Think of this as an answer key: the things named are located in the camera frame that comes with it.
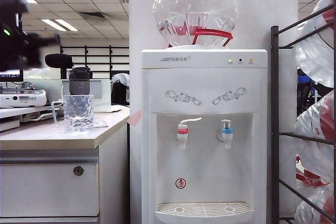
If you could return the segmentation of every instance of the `desk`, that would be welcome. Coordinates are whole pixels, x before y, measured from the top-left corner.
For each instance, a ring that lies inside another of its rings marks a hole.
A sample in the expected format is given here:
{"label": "desk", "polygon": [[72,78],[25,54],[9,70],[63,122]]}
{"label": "desk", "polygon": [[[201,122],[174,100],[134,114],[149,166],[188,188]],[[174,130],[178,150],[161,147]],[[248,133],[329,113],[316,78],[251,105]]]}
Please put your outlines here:
{"label": "desk", "polygon": [[87,132],[52,120],[1,132],[0,223],[129,223],[128,117],[95,114],[108,127]]}

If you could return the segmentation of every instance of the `clear plastic cup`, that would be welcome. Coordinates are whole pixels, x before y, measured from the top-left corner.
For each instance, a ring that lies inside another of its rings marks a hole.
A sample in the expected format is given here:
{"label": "clear plastic cup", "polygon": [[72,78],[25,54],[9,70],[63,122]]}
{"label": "clear plastic cup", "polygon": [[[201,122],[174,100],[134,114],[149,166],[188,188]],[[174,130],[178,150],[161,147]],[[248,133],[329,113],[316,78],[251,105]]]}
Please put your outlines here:
{"label": "clear plastic cup", "polygon": [[63,102],[66,131],[87,131],[93,128],[93,95],[65,95]]}

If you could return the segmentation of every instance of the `empty water bottle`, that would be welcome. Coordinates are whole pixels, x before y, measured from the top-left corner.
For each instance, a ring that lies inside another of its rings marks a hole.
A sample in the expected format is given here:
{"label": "empty water bottle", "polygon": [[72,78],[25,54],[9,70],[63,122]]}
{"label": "empty water bottle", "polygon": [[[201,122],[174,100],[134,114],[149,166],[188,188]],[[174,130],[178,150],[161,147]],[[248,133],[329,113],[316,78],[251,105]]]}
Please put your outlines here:
{"label": "empty water bottle", "polygon": [[219,37],[235,27],[238,0],[153,0],[157,28],[172,46],[191,45],[203,30],[198,45],[223,45]]}

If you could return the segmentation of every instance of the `brand logo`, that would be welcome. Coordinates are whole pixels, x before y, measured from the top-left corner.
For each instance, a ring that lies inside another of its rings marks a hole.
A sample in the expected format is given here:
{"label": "brand logo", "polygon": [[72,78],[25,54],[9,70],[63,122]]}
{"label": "brand logo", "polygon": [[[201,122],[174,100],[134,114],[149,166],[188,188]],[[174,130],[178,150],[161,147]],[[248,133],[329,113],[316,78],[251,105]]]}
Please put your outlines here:
{"label": "brand logo", "polygon": [[165,57],[161,58],[160,61],[188,61],[187,57]]}

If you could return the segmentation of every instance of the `microphone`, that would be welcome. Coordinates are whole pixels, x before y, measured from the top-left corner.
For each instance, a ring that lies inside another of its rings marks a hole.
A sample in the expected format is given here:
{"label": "microphone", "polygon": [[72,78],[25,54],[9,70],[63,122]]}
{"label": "microphone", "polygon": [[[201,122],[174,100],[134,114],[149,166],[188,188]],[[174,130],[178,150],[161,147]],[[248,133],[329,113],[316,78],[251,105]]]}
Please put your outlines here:
{"label": "microphone", "polygon": [[72,56],[66,54],[51,54],[45,56],[47,66],[61,69],[61,79],[67,78],[67,68],[72,68]]}

